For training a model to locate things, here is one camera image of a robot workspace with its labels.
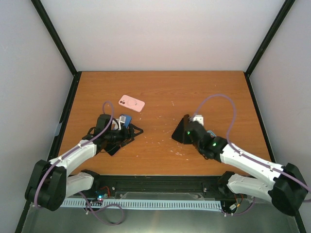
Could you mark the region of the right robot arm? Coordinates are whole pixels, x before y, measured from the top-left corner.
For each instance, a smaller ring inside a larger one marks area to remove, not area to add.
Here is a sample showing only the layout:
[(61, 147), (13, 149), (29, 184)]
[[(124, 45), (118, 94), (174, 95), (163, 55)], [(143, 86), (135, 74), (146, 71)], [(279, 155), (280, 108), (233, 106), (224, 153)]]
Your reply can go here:
[(172, 134), (181, 144), (192, 144), (206, 160), (234, 166), (247, 174), (225, 172), (220, 180), (224, 194), (246, 194), (270, 202), (280, 212), (295, 216), (309, 190), (299, 168), (291, 163), (283, 166), (254, 156), (227, 139), (204, 128), (203, 117), (184, 115)]

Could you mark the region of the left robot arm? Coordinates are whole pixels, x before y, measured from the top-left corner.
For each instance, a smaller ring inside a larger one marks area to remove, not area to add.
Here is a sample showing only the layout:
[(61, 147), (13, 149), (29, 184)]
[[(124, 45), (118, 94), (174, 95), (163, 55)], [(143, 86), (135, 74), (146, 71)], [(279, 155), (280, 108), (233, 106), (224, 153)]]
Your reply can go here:
[(101, 183), (96, 180), (97, 173), (89, 170), (77, 175), (71, 173), (100, 152), (113, 156), (142, 133), (143, 129), (132, 123), (118, 122), (108, 114), (99, 115), (96, 126), (90, 128), (76, 146), (54, 159), (39, 160), (35, 164), (25, 199), (37, 207), (55, 211), (66, 198), (78, 192), (97, 195), (101, 190)]

